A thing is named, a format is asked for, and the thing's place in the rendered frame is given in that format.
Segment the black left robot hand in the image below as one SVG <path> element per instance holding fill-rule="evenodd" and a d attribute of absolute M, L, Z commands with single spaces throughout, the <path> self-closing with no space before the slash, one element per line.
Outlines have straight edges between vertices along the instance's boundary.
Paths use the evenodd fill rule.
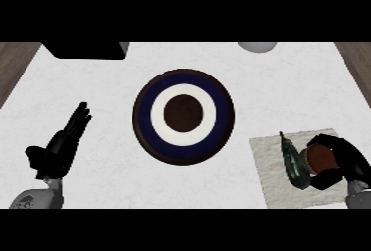
<path fill-rule="evenodd" d="M 73 165 L 79 142 L 92 119 L 88 103 L 77 106 L 64 130 L 54 136 L 46 147 L 30 146 L 26 150 L 31 168 L 37 170 L 37 179 L 61 179 Z"/>

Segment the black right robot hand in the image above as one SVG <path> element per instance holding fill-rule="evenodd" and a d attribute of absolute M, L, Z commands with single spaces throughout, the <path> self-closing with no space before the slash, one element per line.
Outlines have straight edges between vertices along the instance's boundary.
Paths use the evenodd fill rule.
<path fill-rule="evenodd" d="M 371 164 L 349 141 L 320 134 L 308 143 L 308 147 L 314 144 L 323 144 L 333 150 L 337 168 L 326 169 L 312 177 L 312 186 L 326 190 L 343 179 L 348 182 L 360 180 L 371 186 Z"/>

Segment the pale grey placemat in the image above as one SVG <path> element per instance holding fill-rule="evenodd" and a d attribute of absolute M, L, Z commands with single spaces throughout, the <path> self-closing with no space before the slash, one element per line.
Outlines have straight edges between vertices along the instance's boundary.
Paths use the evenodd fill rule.
<path fill-rule="evenodd" d="M 345 202 L 346 180 L 324 191 L 314 187 L 302 190 L 292 185 L 284 168 L 280 135 L 253 138 L 250 143 L 268 208 L 302 209 Z"/>

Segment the blue white brown round plate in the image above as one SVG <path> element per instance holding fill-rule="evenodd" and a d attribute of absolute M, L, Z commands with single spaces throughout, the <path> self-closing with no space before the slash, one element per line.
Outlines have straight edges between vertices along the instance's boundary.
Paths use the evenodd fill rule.
<path fill-rule="evenodd" d="M 207 73 L 167 71 L 142 88 L 133 130 L 144 149 L 164 163 L 188 166 L 212 158 L 228 142 L 234 122 L 230 93 Z"/>

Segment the dark green vegetable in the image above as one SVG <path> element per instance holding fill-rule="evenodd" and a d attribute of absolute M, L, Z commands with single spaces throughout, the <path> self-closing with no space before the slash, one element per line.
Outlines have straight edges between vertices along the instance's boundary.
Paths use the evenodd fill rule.
<path fill-rule="evenodd" d="M 284 133 L 280 133 L 280 138 L 287 178 L 292 185 L 296 188 L 305 190 L 311 186 L 312 182 L 306 163 L 295 147 L 295 144 L 292 140 L 286 138 Z"/>

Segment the black box appliance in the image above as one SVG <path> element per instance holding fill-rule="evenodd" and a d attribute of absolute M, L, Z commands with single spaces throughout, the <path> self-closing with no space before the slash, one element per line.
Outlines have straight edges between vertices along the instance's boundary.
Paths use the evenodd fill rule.
<path fill-rule="evenodd" d="M 123 60 L 128 42 L 45 42 L 45 48 L 58 59 Z"/>

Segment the pale grey round object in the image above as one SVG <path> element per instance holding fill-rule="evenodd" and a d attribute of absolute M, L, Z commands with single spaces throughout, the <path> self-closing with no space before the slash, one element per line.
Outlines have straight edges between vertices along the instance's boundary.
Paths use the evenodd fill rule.
<path fill-rule="evenodd" d="M 238 45 L 253 53 L 266 53 L 275 46 L 275 42 L 240 42 Z"/>

